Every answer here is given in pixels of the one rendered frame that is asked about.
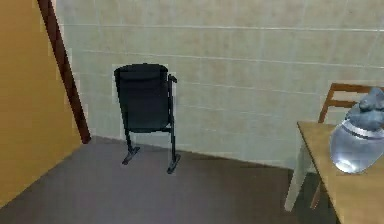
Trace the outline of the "brown wooden chair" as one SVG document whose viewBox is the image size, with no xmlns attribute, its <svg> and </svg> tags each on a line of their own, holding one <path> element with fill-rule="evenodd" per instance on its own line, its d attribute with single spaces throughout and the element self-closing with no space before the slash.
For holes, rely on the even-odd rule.
<svg viewBox="0 0 384 224">
<path fill-rule="evenodd" d="M 318 122 L 323 123 L 325 121 L 326 114 L 330 107 L 347 108 L 349 111 L 353 107 L 353 105 L 355 103 L 358 103 L 363 96 L 365 96 L 370 92 L 372 88 L 373 87 L 371 86 L 363 86 L 363 85 L 357 85 L 357 84 L 332 83 L 328 91 L 327 97 L 325 99 L 324 105 L 321 109 Z"/>
</svg>

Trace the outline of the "black bin on stand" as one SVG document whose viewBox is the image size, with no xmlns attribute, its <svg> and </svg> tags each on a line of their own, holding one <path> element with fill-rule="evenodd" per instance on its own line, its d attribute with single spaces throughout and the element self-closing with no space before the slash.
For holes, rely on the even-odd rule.
<svg viewBox="0 0 384 224">
<path fill-rule="evenodd" d="M 127 165 L 140 150 L 134 147 L 130 133 L 168 132 L 171 135 L 171 161 L 167 173 L 172 174 L 181 156 L 176 153 L 173 84 L 177 78 L 160 64 L 130 64 L 114 70 L 123 128 L 127 143 Z"/>
</svg>

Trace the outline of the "wooden table with pale legs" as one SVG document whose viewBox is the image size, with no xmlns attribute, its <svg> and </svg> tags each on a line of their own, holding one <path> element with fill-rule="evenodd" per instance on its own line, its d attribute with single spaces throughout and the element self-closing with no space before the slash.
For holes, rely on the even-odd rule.
<svg viewBox="0 0 384 224">
<path fill-rule="evenodd" d="M 297 122 L 302 146 L 285 199 L 291 211 L 307 172 L 319 174 L 340 224 L 384 224 L 384 156 L 361 174 L 344 174 L 330 159 L 331 124 Z"/>
</svg>

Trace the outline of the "dark brown door frame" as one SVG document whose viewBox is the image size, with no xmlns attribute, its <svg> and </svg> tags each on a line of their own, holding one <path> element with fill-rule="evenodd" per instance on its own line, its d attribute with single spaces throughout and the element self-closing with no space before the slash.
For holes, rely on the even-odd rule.
<svg viewBox="0 0 384 224">
<path fill-rule="evenodd" d="M 88 129 L 67 51 L 56 18 L 53 0 L 37 0 L 37 3 L 41 11 L 81 141 L 83 144 L 88 144 L 91 140 L 91 134 Z"/>
</svg>

